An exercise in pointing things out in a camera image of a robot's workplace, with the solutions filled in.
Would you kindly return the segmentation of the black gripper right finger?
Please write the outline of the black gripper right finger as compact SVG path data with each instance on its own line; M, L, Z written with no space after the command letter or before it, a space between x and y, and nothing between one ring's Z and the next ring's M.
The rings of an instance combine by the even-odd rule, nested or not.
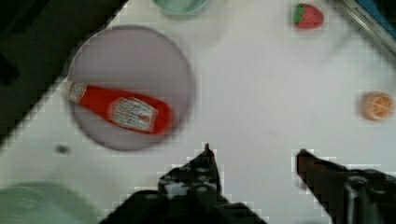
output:
M348 169L303 149L296 171L332 224L396 224L395 177L375 169Z

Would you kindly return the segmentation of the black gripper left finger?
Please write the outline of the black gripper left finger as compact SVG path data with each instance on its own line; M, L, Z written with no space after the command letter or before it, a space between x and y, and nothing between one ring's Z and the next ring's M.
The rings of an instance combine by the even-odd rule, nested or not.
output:
M99 224L267 224L221 193L214 152L204 151L163 175L156 190L140 190Z

